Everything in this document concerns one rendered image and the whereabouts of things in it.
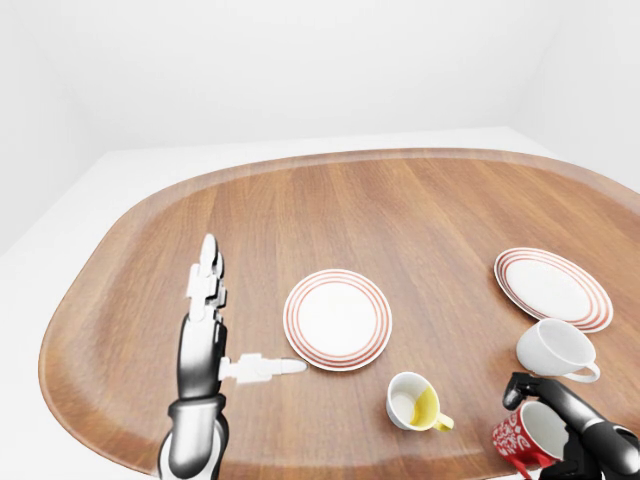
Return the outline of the red patterned mug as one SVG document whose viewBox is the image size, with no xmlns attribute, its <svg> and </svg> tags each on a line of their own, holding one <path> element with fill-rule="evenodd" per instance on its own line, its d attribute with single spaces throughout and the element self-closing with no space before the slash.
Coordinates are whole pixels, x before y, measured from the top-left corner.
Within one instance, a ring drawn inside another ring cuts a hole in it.
<svg viewBox="0 0 640 480">
<path fill-rule="evenodd" d="M 561 461 L 568 439 L 565 422 L 538 401 L 524 402 L 492 430 L 494 447 L 525 480 L 532 480 L 528 467 Z"/>
</svg>

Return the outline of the white plate with red rings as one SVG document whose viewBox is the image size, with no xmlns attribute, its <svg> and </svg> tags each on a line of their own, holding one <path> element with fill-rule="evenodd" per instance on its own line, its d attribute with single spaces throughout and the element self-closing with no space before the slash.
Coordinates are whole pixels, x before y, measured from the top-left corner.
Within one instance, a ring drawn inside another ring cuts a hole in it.
<svg viewBox="0 0 640 480">
<path fill-rule="evenodd" d="M 538 320 L 562 320 L 584 333 L 599 332 L 613 320 L 611 299 L 600 283 L 552 252 L 507 249 L 494 262 L 494 276 L 505 295 Z"/>
<path fill-rule="evenodd" d="M 393 317 L 373 281 L 350 270 L 326 269 L 308 275 L 290 291 L 283 328 L 291 347 L 311 365 L 346 372 L 381 355 Z"/>
</svg>

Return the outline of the yellow and white mug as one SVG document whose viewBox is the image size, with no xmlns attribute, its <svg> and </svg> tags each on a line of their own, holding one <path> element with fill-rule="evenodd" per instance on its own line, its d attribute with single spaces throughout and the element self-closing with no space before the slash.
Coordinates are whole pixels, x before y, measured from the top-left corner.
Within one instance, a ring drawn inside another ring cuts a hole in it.
<svg viewBox="0 0 640 480">
<path fill-rule="evenodd" d="M 454 428 L 454 421 L 441 411 L 433 385 L 415 372 L 401 372 L 391 379 L 386 411 L 391 422 L 403 430 L 446 432 Z"/>
</svg>

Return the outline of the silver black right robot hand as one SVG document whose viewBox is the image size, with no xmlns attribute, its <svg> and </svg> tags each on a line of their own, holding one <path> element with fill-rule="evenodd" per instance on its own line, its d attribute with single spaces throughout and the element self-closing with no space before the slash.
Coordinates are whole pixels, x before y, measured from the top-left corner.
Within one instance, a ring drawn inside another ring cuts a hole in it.
<svg viewBox="0 0 640 480">
<path fill-rule="evenodd" d="M 549 406 L 565 422 L 569 434 L 563 459 L 542 468 L 539 480 L 601 480 L 601 468 L 581 444 L 581 437 L 604 417 L 561 382 L 515 372 L 503 394 L 503 406 L 513 413 L 527 401 Z"/>
</svg>

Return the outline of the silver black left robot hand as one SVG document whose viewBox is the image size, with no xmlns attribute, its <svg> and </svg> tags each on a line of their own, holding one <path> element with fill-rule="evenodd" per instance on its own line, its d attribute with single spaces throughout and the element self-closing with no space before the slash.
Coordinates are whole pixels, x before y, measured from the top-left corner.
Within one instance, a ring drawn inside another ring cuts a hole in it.
<svg viewBox="0 0 640 480">
<path fill-rule="evenodd" d="M 238 384 L 263 383 L 308 369 L 297 358 L 269 359 L 260 353 L 244 353 L 232 361 L 226 355 L 227 328 L 221 315 L 228 296 L 224 273 L 223 255 L 215 236 L 208 233 L 198 262 L 189 270 L 189 310 L 182 325 L 177 366 L 181 399 L 212 397 L 226 379 Z"/>
</svg>

